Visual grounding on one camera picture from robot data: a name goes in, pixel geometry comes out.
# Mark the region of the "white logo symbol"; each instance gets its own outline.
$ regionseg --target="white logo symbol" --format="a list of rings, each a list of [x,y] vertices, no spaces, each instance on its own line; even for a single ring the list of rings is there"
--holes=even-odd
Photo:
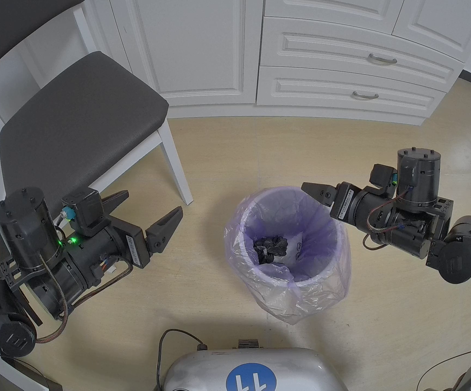
[[[249,391],[250,390],[250,387],[243,388],[240,375],[235,376],[235,382],[237,383],[237,391]],[[254,387],[255,387],[255,391],[263,391],[263,389],[266,388],[266,384],[260,385],[259,375],[257,372],[254,372]]]

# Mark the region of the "chair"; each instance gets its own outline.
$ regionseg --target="chair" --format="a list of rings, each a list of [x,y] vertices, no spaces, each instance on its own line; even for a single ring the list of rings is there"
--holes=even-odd
[[[168,103],[96,51],[84,0],[0,0],[0,58],[65,10],[89,52],[57,75],[7,123],[0,118],[0,163],[7,194],[40,187],[53,217],[78,186],[102,191],[161,145],[183,201],[192,195],[167,123]]]

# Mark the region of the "wooden floor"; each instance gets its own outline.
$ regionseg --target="wooden floor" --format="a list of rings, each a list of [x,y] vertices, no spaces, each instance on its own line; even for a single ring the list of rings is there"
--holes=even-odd
[[[169,121],[194,202],[162,255],[75,310],[60,338],[26,361],[71,391],[152,390],[157,345],[186,329],[210,349],[257,338],[264,347],[307,347],[326,355],[351,391],[412,391],[423,372],[471,349],[471,280],[450,285],[425,262],[387,247],[362,247],[349,227],[352,283],[332,309],[294,326],[258,307],[225,263],[223,230],[246,195],[304,181],[358,186],[373,164],[396,166],[396,151],[442,154],[440,195],[453,220],[471,214],[471,84],[458,80],[421,127],[320,118],[191,118]],[[143,229],[183,205],[157,149],[106,193],[128,189],[114,212]],[[39,330],[48,333],[55,322]],[[163,368],[195,349],[167,336]],[[452,387],[471,355],[431,371],[420,389]]]

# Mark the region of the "drawer handle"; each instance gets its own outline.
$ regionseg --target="drawer handle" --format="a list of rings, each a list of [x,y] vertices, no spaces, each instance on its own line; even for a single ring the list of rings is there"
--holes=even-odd
[[[395,64],[396,63],[396,58],[385,59],[385,58],[380,58],[379,56],[375,56],[373,54],[369,54],[368,58],[369,59],[374,59],[375,61],[378,61],[378,62],[385,62],[386,64]]]
[[[358,94],[356,91],[351,93],[351,95],[354,95],[355,97],[360,97],[361,99],[377,99],[378,94],[376,95],[364,95],[364,94]]]

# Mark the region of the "trash bin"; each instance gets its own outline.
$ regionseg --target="trash bin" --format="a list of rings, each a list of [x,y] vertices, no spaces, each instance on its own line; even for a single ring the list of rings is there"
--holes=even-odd
[[[228,264],[268,313],[290,324],[342,300],[349,290],[347,231],[326,207],[298,187],[275,187],[245,198],[225,228]],[[259,264],[255,242],[287,240],[286,256]]]

